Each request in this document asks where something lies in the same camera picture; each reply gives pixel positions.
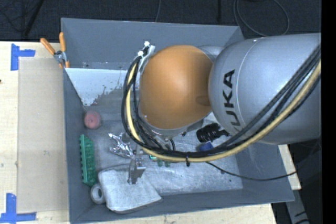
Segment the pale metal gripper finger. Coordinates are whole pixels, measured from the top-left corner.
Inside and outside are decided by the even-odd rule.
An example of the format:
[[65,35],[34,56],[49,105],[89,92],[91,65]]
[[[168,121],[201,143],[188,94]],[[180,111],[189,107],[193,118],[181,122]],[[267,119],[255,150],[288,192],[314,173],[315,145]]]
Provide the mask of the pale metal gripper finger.
[[127,180],[129,184],[133,184],[133,171],[134,171],[134,159],[131,159],[128,168],[128,180]]
[[146,167],[141,164],[135,164],[133,169],[133,184],[138,182],[138,179],[142,177]]

